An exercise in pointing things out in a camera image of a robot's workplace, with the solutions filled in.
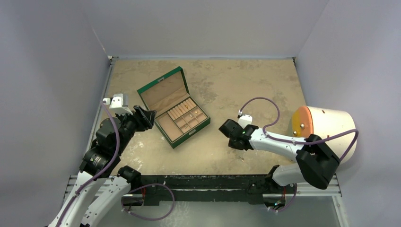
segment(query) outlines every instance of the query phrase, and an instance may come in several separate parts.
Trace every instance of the cylindrical container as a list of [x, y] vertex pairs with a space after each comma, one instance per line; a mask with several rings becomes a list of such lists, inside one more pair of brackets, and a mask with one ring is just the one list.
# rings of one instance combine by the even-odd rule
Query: cylindrical container
[[[354, 120], [351, 115], [345, 111], [301, 106], [292, 115], [288, 133], [290, 136], [306, 138], [308, 138], [310, 134], [315, 134], [324, 139], [354, 128]], [[340, 138], [330, 140], [326, 142], [326, 144], [338, 157], [341, 157], [354, 136], [354, 133], [350, 133]], [[351, 147], [351, 150], [341, 163], [345, 163], [352, 157], [356, 146], [357, 142]]]

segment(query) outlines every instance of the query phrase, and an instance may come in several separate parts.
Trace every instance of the green jewelry box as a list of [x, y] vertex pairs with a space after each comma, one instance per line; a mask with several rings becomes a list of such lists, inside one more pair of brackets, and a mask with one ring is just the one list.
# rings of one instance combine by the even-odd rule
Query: green jewelry box
[[210, 117], [191, 97], [181, 67], [137, 90], [148, 110], [156, 110], [155, 125], [172, 148], [195, 135]]

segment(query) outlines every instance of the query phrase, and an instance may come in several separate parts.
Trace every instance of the beige lining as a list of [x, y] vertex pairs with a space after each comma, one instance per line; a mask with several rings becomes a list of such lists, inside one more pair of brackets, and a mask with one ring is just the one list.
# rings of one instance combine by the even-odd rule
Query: beige lining
[[207, 116], [202, 110], [188, 98], [181, 103], [176, 103], [175, 106], [170, 106], [170, 110], [161, 113], [156, 118], [163, 131], [167, 134], [168, 139], [173, 142], [187, 133], [190, 129], [196, 127], [202, 121], [207, 119]]
[[185, 88], [181, 71], [160, 81], [140, 95], [149, 110], [157, 111], [156, 117], [190, 96]]

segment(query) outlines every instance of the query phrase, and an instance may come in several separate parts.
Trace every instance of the table surface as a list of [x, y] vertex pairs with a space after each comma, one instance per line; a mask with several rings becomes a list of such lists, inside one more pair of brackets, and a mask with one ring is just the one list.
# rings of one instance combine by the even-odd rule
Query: table surface
[[[185, 72], [191, 96], [211, 117], [211, 123], [172, 149], [154, 127], [137, 132], [114, 169], [129, 165], [143, 175], [176, 174], [266, 174], [274, 165], [291, 161], [266, 151], [234, 150], [218, 128], [257, 96], [274, 100], [280, 108], [279, 122], [269, 131], [287, 134], [294, 111], [305, 105], [292, 59], [287, 60], [118, 60], [114, 66], [108, 97], [126, 93], [129, 106], [144, 107], [137, 89], [177, 66]], [[265, 100], [251, 102], [243, 111], [262, 127], [277, 118], [276, 108]]]

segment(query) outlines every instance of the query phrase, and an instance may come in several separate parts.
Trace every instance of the white wall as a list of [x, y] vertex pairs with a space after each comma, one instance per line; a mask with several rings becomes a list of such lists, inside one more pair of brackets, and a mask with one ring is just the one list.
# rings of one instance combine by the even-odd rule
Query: white wall
[[108, 65], [79, 1], [0, 0], [0, 226], [55, 217]]
[[294, 57], [328, 0], [86, 0], [108, 55]]
[[348, 111], [360, 130], [339, 172], [353, 227], [400, 226], [401, 2], [330, 0], [296, 62], [308, 105]]

